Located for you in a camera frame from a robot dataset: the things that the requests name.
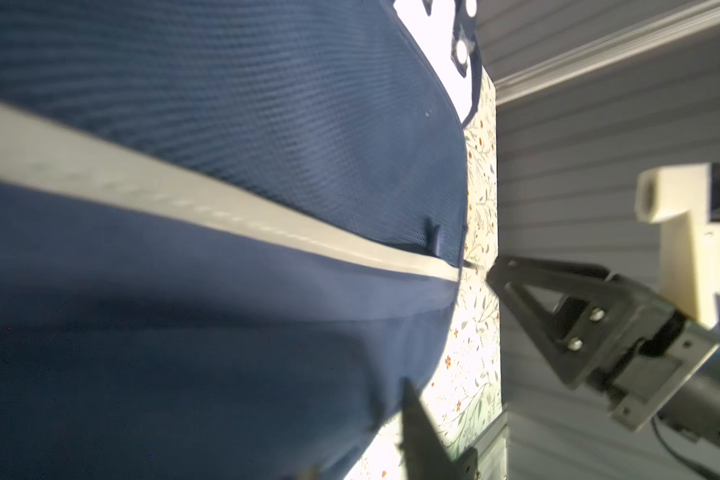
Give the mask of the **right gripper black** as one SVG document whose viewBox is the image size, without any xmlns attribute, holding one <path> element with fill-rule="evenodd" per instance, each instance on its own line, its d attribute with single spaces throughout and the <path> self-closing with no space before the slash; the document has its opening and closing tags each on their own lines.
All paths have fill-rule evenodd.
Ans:
<svg viewBox="0 0 720 480">
<path fill-rule="evenodd" d="M 501 255 L 486 281 L 565 386 L 605 394 L 630 430 L 662 420 L 720 448 L 720 322 L 601 265 Z"/>
</svg>

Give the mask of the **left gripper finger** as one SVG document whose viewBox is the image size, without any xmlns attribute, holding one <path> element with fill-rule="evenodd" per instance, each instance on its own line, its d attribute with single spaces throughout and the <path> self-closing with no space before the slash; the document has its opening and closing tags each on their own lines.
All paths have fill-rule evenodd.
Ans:
<svg viewBox="0 0 720 480">
<path fill-rule="evenodd" d="M 448 456 L 409 379 L 403 381 L 402 442 L 408 480 L 456 480 L 456 464 Z"/>
</svg>

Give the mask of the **navy blue student backpack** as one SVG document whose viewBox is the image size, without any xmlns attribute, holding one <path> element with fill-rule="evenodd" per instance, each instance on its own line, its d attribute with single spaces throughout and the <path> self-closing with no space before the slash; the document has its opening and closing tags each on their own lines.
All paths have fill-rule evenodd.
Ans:
<svg viewBox="0 0 720 480">
<path fill-rule="evenodd" d="M 0 479 L 342 479 L 438 367 L 473 1 L 0 1 Z"/>
</svg>

